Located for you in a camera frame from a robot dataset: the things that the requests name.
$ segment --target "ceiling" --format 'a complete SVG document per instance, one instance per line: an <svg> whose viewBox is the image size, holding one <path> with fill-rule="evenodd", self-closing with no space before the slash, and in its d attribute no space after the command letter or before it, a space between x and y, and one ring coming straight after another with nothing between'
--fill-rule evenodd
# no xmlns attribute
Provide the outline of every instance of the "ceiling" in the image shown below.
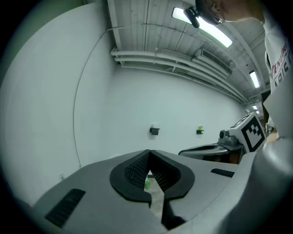
<svg viewBox="0 0 293 234"><path fill-rule="evenodd" d="M228 48L191 24L172 18L175 7L186 8L194 0L108 0L118 51L171 50L194 57L204 48L232 69L227 82L244 95L246 104L260 101L269 89L265 65L265 32L256 20L226 22L217 27L232 41ZM260 87L255 89L250 71L256 71Z"/></svg>

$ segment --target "black wall mount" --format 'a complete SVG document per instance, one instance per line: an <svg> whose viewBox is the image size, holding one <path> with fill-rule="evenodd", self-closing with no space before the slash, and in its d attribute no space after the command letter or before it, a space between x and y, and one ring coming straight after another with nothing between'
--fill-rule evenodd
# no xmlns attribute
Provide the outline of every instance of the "black wall mount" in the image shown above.
<svg viewBox="0 0 293 234"><path fill-rule="evenodd" d="M151 135L159 135L159 128L150 128Z"/></svg>
<svg viewBox="0 0 293 234"><path fill-rule="evenodd" d="M203 134L203 131L204 131L204 130L197 130L197 131L196 131L196 134Z"/></svg>
<svg viewBox="0 0 293 234"><path fill-rule="evenodd" d="M164 192L162 224L167 229L172 229L185 223L185 220L173 213L169 202L183 198L194 184L195 176L189 167L155 150L145 150L114 167L110 174L110 183L126 200L147 202L150 207L152 196L144 191L149 171Z"/></svg>

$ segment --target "white panel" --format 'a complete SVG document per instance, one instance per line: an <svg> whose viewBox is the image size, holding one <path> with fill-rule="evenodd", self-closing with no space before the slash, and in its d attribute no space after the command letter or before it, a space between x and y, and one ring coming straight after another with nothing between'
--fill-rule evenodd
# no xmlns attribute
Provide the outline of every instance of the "white panel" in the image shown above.
<svg viewBox="0 0 293 234"><path fill-rule="evenodd" d="M154 0L148 0L148 5L147 5L147 24L151 23L152 19L152 4L153 4ZM152 29L152 31L155 29L154 26L146 26L146 40L145 40L145 51L148 51L148 46L149 46L149 41L150 41L150 36L152 33L150 33L150 30Z"/></svg>
<svg viewBox="0 0 293 234"><path fill-rule="evenodd" d="M117 23L119 27L131 25L130 0L115 0ZM119 29L122 50L132 50L132 27Z"/></svg>
<svg viewBox="0 0 293 234"><path fill-rule="evenodd" d="M255 35L264 32L263 25L259 21L253 19L231 24L237 29L247 43L249 43Z"/></svg>
<svg viewBox="0 0 293 234"><path fill-rule="evenodd" d="M170 41L172 39L173 33L174 33L174 30L167 29L167 28L166 28L166 30L164 29L164 30L161 31L162 38L165 38L165 40L160 41L160 47L159 48L169 49L169 44L170 44Z"/></svg>
<svg viewBox="0 0 293 234"><path fill-rule="evenodd" d="M201 40L198 40L198 38L195 38L186 54L193 57L202 45L203 42Z"/></svg>
<svg viewBox="0 0 293 234"><path fill-rule="evenodd" d="M252 51L255 54L256 60L258 61L260 65L260 69L262 71L264 81L269 80L270 78L266 64L265 64L265 51L266 51L266 48L265 48L264 41L260 43L257 47L255 47Z"/></svg>
<svg viewBox="0 0 293 234"><path fill-rule="evenodd" d="M81 0L50 0L35 1L35 4L33 11L28 12L21 23L25 23L27 27L19 25L9 39L9 43L6 44L6 47L3 47L5 51L0 63L0 83L2 83L18 51L38 29L59 15L83 5L83 2Z"/></svg>
<svg viewBox="0 0 293 234"><path fill-rule="evenodd" d="M246 80L243 79L243 76L239 72L236 72L236 71L233 71L232 75L229 76L227 80L231 81L233 84L246 82Z"/></svg>
<svg viewBox="0 0 293 234"><path fill-rule="evenodd" d="M250 40L248 44L249 44L249 47L251 48L251 50L253 50L260 43L264 43L265 36L266 36L265 31L262 31L259 34L257 34L252 40Z"/></svg>
<svg viewBox="0 0 293 234"><path fill-rule="evenodd" d="M93 50L78 85L74 109L77 152L83 166L105 160L101 153L102 124L106 95L116 63L110 32L104 34Z"/></svg>
<svg viewBox="0 0 293 234"><path fill-rule="evenodd" d="M187 51L190 50L190 47L193 44L194 40L195 40L194 37L191 37L191 36L188 36L188 35L182 35L181 43L178 45L177 51L180 52L180 53L186 54Z"/></svg>
<svg viewBox="0 0 293 234"><path fill-rule="evenodd" d="M159 3L157 3L157 8L159 10L157 23L156 23L157 25L163 25L165 13L168 14L168 12L166 11L167 4L168 4L168 0L161 0ZM154 43L153 43L154 47L152 47L153 50L155 50L155 48L158 48L159 41L161 39L161 36L160 36L161 30L162 30L162 27L156 28L155 35L154 35Z"/></svg>
<svg viewBox="0 0 293 234"><path fill-rule="evenodd" d="M155 51L155 48L157 47L155 44L156 30L156 26L148 26L147 51Z"/></svg>
<svg viewBox="0 0 293 234"><path fill-rule="evenodd" d="M142 26L139 26L138 23L138 11L137 11L137 0L130 0L130 11L131 11L131 25L133 25L131 27L131 35L132 35L132 50L137 50L138 49L138 46L137 46L137 36L138 36L138 33L137 33L137 29L139 27L142 27Z"/></svg>
<svg viewBox="0 0 293 234"><path fill-rule="evenodd" d="M79 168L74 97L106 25L95 3L68 11L38 30L6 73L0 90L1 166L14 195L30 205L61 173L67 177Z"/></svg>
<svg viewBox="0 0 293 234"><path fill-rule="evenodd" d="M173 9L175 7L182 8L182 2L177 1L177 0L169 0L167 10L166 10L166 13L165 13L164 25L168 26L170 28L175 28L175 25L178 22L177 19L174 19L172 17Z"/></svg>
<svg viewBox="0 0 293 234"><path fill-rule="evenodd" d="M145 33L146 33L146 26L142 26L140 24L142 23L147 23L147 4L148 0L138 0L136 1L137 3L137 11L136 11L136 16L137 16L137 50L139 51L144 51L145 45L144 45L144 40L145 40Z"/></svg>
<svg viewBox="0 0 293 234"><path fill-rule="evenodd" d="M177 45L175 47L176 52L178 52L178 49L179 49L179 47L180 47L180 45L181 45L181 43L182 43L182 41L183 41L183 39L184 39L184 37L186 35L185 34L186 33L186 26L187 26L187 23L185 24L184 29L183 29L183 33L181 33L179 41L177 42Z"/></svg>
<svg viewBox="0 0 293 234"><path fill-rule="evenodd" d="M118 24L120 24L120 22L117 22L117 12L116 12L117 4L115 3L115 0L108 0L108 7L109 7L109 15L110 15L112 27L120 26L120 25L118 25ZM119 30L114 29L113 33L114 33L114 37L116 40L116 45L117 45L118 50L122 50Z"/></svg>
<svg viewBox="0 0 293 234"><path fill-rule="evenodd" d="M173 31L170 42L169 42L169 46L168 46L169 50L175 51L181 35L182 35L182 33L178 32L178 31Z"/></svg>

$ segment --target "vent grille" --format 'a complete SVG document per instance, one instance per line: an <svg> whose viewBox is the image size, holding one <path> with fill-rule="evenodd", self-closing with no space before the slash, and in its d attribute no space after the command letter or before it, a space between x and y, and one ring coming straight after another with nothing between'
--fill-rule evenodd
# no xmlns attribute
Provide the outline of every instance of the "vent grille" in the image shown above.
<svg viewBox="0 0 293 234"><path fill-rule="evenodd" d="M214 63L218 64L221 68L223 68L226 72L228 72L230 75L232 74L232 70L221 60L219 60L216 56L212 55L211 53L207 52L206 50L202 50L202 56L210 59Z"/></svg>
<svg viewBox="0 0 293 234"><path fill-rule="evenodd" d="M150 171L148 167L148 155L146 154L141 157L139 160L135 161L134 163L130 164L128 167L125 168L124 176L127 181L140 188L144 189L146 176Z"/></svg>
<svg viewBox="0 0 293 234"><path fill-rule="evenodd" d="M85 193L85 191L79 189L70 190L45 218L57 227L62 228Z"/></svg>
<svg viewBox="0 0 293 234"><path fill-rule="evenodd" d="M218 175L227 176L227 177L230 177L230 178L232 178L232 176L235 173L235 172L232 172L232 171L222 170L222 169L218 169L218 168L212 169L211 172L215 173L215 174L218 174Z"/></svg>

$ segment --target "person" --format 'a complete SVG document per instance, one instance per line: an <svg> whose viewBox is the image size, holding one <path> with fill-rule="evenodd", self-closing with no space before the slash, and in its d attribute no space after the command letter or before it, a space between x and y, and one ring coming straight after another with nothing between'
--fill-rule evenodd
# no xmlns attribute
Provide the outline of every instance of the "person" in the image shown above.
<svg viewBox="0 0 293 234"><path fill-rule="evenodd" d="M196 8L200 10L204 20L211 24L224 23L225 21L244 21L256 19L263 24L265 29L265 62L271 83L271 93L280 82L292 72L292 48L290 41L281 26L270 14L267 7L258 0L196 0ZM269 117L268 125L275 127ZM267 142L277 139L275 129Z"/></svg>

